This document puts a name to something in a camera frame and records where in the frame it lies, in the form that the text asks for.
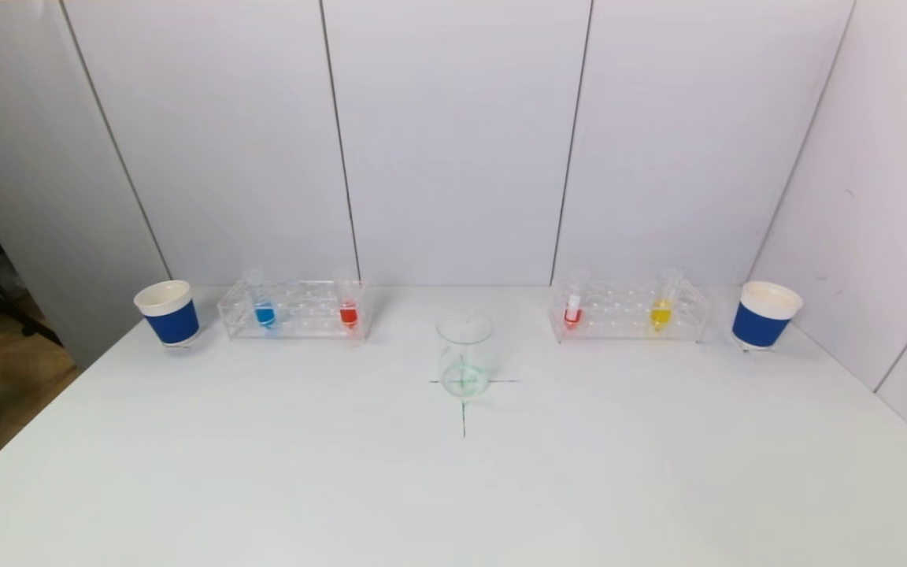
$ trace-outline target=cup base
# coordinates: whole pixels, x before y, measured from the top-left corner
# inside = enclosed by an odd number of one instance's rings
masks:
[[[198,330],[197,330],[197,331],[194,331],[194,334],[193,334],[193,335],[191,335],[190,337],[187,337],[187,338],[184,339],[183,341],[179,341],[179,342],[176,342],[176,343],[165,343],[165,342],[161,342],[161,343],[159,343],[159,344],[161,344],[161,345],[163,345],[163,346],[165,346],[165,347],[167,347],[167,348],[184,348],[184,347],[186,347],[187,345],[190,345],[191,342],[194,342],[194,339],[197,339],[197,338],[198,338],[198,335],[201,335],[201,334],[202,334],[202,327],[198,327]]]
[[[772,350],[771,346],[758,346],[758,345],[746,343],[746,342],[742,341],[734,333],[731,333],[730,336],[734,337],[734,342],[737,343],[741,347],[741,350]]]

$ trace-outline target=clear acrylic rack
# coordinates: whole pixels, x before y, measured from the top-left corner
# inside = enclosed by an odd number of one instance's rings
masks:
[[[583,315],[575,327],[565,326],[568,293],[564,281],[552,283],[548,319],[558,342],[584,339],[636,339],[698,341],[709,319],[709,301],[690,281],[681,280],[673,302],[670,322],[662,330],[653,327],[650,311],[660,284],[658,281],[593,280],[583,291]]]
[[[350,281],[355,290],[356,320],[352,327],[342,322],[335,281],[268,281],[264,291],[275,311],[270,325],[258,323],[249,284],[238,281],[219,300],[219,316],[231,340],[235,339],[355,339],[365,340],[372,313],[367,308],[366,283]]]

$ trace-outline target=floor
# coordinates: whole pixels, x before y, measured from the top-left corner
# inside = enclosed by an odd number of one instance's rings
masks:
[[[29,295],[24,311],[46,323]],[[80,374],[68,352],[0,315],[0,450]]]

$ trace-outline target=blue paper cup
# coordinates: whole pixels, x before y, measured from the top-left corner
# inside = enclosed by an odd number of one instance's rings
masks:
[[[198,336],[198,314],[187,281],[154,283],[135,294],[133,301],[163,345],[183,346]]]
[[[765,350],[803,306],[800,295],[768,281],[748,281],[734,318],[734,337],[748,350]]]

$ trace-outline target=glass beaker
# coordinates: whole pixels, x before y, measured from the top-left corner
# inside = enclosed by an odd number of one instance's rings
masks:
[[[452,313],[436,324],[439,333],[439,383],[461,399],[489,387],[494,356],[492,322],[476,311]]]

